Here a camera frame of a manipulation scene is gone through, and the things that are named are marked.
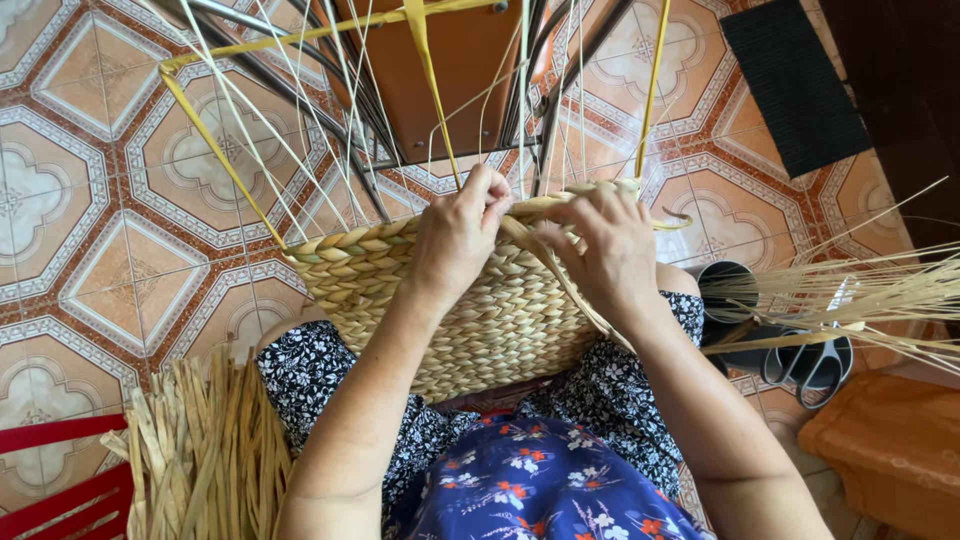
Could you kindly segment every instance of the octagonal tile pattern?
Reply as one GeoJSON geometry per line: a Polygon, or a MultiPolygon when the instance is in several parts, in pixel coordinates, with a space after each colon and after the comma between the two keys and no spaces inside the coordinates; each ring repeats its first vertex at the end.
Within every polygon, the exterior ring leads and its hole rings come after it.
{"type": "MultiPolygon", "coordinates": [[[[892,204],[873,152],[787,176],[718,22],[763,1],[672,2],[641,196],[659,219],[675,219],[666,208],[691,215],[694,224],[657,234],[660,261],[688,266],[731,258],[755,269],[797,254],[804,261],[812,245],[892,204]]],[[[592,28],[609,2],[587,0],[582,25],[578,16],[561,23],[551,70],[532,88],[533,97],[559,82],[565,62],[577,61],[581,26],[592,28]]],[[[819,5],[803,4],[842,75],[819,5]]],[[[258,13],[252,0],[233,5],[258,13]]],[[[282,28],[302,25],[286,2],[269,0],[263,8],[282,28]]],[[[635,1],[585,66],[582,82],[573,82],[541,179],[548,191],[634,176],[659,8],[655,0],[635,1]]],[[[246,359],[262,333],[299,314],[307,297],[267,228],[157,76],[157,61],[187,52],[192,34],[133,0],[21,0],[4,10],[0,427],[118,410],[127,392],[164,362],[207,357],[218,344],[246,359]]],[[[287,53],[296,58],[293,49],[287,53]]],[[[291,71],[277,52],[261,58],[291,71]]],[[[315,236],[378,221],[357,179],[344,174],[339,148],[330,150],[329,136],[230,61],[217,66],[262,115],[233,89],[224,91],[202,63],[185,66],[177,77],[286,242],[296,242],[300,231],[315,236]]],[[[318,65],[305,61],[300,76],[321,107],[341,115],[318,65]]],[[[527,126],[530,133],[542,130],[532,117],[527,126]]],[[[434,144],[441,148],[438,138],[434,144]]],[[[381,149],[378,157],[385,156],[381,149]]],[[[478,161],[517,189],[533,183],[528,154],[460,158],[458,168],[466,174],[478,161]]],[[[416,214],[455,189],[445,160],[380,171],[376,181],[393,218],[416,214]]],[[[909,246],[900,217],[890,212],[829,254],[868,257],[909,246]]],[[[891,361],[863,363],[868,369],[891,361]]],[[[750,376],[733,383],[810,475],[815,497],[834,497],[830,470],[795,448],[804,412],[782,389],[750,376]]],[[[0,512],[112,465],[88,440],[32,450],[0,455],[0,512]]],[[[705,517],[688,471],[682,478],[682,502],[705,517]]],[[[840,517],[834,532],[843,540],[851,530],[876,528],[840,517]]]]}

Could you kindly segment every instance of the yellow plastic strap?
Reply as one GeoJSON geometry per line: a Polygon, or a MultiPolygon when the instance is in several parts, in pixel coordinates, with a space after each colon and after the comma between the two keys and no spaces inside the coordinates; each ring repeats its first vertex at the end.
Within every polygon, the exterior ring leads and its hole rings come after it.
{"type": "Polygon", "coordinates": [[[193,125],[197,128],[200,136],[206,141],[206,145],[209,146],[210,150],[213,151],[213,155],[217,157],[217,160],[219,160],[227,170],[227,174],[229,174],[233,179],[233,183],[240,188],[240,192],[243,193],[243,196],[247,198],[247,202],[250,203],[250,206],[253,208],[253,211],[256,212],[256,215],[260,217],[260,221],[267,226],[267,230],[273,235],[274,240],[276,240],[276,243],[279,244],[280,248],[286,249],[287,246],[283,243],[283,239],[280,238],[280,235],[276,233],[274,226],[267,221],[267,216],[263,215],[263,211],[261,211],[260,207],[256,205],[256,201],[253,200],[250,192],[247,191],[247,188],[242,182],[240,182],[240,177],[237,176],[236,171],[234,171],[233,167],[230,166],[227,156],[224,156],[224,152],[220,149],[220,146],[213,138],[213,135],[210,134],[210,130],[206,128],[203,120],[200,119],[200,116],[193,109],[193,106],[190,105],[190,101],[186,99],[186,96],[183,94],[183,88],[180,87],[180,82],[177,81],[177,79],[175,79],[163,65],[159,67],[158,71],[160,72],[160,79],[167,85],[167,88],[170,88],[170,93],[174,94],[174,99],[176,99],[177,103],[183,108],[183,112],[186,112],[187,118],[193,122],[193,125]]]}
{"type": "Polygon", "coordinates": [[[666,35],[666,16],[670,13],[670,0],[660,3],[660,25],[657,29],[657,47],[654,49],[653,70],[650,72],[650,87],[647,88],[647,104],[643,109],[643,129],[640,130],[640,142],[636,147],[634,176],[640,178],[643,172],[643,154],[646,152],[647,136],[650,134],[650,116],[654,112],[654,95],[657,90],[657,75],[660,73],[660,55],[663,52],[663,37],[666,35]]]}
{"type": "MultiPolygon", "coordinates": [[[[423,9],[425,15],[432,15],[435,13],[446,13],[446,12],[457,12],[460,10],[469,10],[471,8],[480,8],[482,6],[489,6],[496,4],[500,0],[443,0],[443,2],[435,2],[423,9]]],[[[391,12],[385,13],[374,13],[370,16],[359,17],[354,20],[345,20],[343,22],[338,22],[336,24],[337,32],[345,32],[347,30],[353,30],[357,27],[363,27],[367,24],[376,25],[381,23],[388,22],[399,22],[401,20],[407,20],[407,11],[406,10],[393,10],[391,12]]],[[[333,30],[325,26],[323,28],[315,28],[313,30],[308,30],[304,33],[295,32],[289,36],[283,36],[278,39],[273,37],[262,37],[260,39],[255,39],[253,41],[247,41],[246,43],[239,43],[237,45],[230,45],[228,47],[218,47],[216,49],[210,49],[210,55],[213,58],[222,58],[230,57],[240,53],[249,53],[251,51],[262,51],[263,49],[269,49],[271,47],[277,47],[280,43],[288,44],[295,41],[300,41],[301,38],[304,40],[313,39],[314,37],[323,37],[329,36],[333,33],[333,30]]],[[[165,60],[160,63],[160,65],[166,67],[170,71],[175,71],[184,67],[192,61],[200,60],[200,56],[196,54],[183,55],[181,57],[172,58],[170,60],[165,60]]]]}
{"type": "Polygon", "coordinates": [[[413,35],[417,51],[420,53],[423,74],[426,75],[426,83],[430,86],[430,93],[433,94],[433,104],[437,108],[437,116],[440,118],[440,129],[444,134],[446,154],[450,158],[450,166],[453,167],[453,182],[457,185],[457,191],[460,191],[460,171],[457,169],[457,160],[453,157],[450,134],[446,130],[444,107],[440,103],[440,91],[437,89],[437,77],[433,73],[433,62],[430,60],[430,47],[427,46],[426,42],[426,9],[423,6],[423,0],[403,0],[403,7],[406,8],[410,33],[413,35]]]}

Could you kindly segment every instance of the orange flower print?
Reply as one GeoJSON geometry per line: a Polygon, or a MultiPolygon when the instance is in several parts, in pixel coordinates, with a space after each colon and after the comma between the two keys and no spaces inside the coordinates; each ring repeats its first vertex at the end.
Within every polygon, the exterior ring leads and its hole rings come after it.
{"type": "Polygon", "coordinates": [[[662,525],[660,520],[643,520],[643,527],[640,528],[640,532],[643,532],[644,534],[657,534],[660,532],[660,525],[662,525]]]}

